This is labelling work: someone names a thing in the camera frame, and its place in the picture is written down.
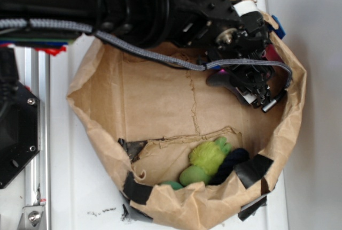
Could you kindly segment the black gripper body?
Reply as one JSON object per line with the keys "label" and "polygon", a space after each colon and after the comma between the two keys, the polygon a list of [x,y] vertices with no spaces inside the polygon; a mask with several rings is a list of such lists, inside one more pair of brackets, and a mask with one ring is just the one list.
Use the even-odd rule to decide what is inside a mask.
{"label": "black gripper body", "polygon": [[269,30],[262,13],[253,1],[223,0],[209,3],[206,29],[208,61],[218,63],[217,72],[225,70],[231,83],[241,92],[256,96],[250,106],[268,110],[275,104],[268,81],[275,71],[266,60],[270,45]]}

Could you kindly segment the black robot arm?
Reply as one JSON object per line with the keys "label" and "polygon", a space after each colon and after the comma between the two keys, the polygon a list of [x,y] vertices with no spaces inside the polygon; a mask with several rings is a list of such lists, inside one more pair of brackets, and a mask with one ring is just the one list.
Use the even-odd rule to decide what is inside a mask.
{"label": "black robot arm", "polygon": [[59,49],[81,34],[145,57],[144,50],[171,42],[206,50],[211,86],[229,89],[243,104],[272,108],[265,62],[270,44],[263,15],[248,0],[1,0],[1,45]]}

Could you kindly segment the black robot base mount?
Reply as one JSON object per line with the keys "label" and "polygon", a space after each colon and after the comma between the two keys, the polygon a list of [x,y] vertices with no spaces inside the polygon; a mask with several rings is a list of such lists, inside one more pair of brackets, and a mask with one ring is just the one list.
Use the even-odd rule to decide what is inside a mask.
{"label": "black robot base mount", "polygon": [[19,81],[14,49],[1,47],[1,189],[37,155],[39,99]]}

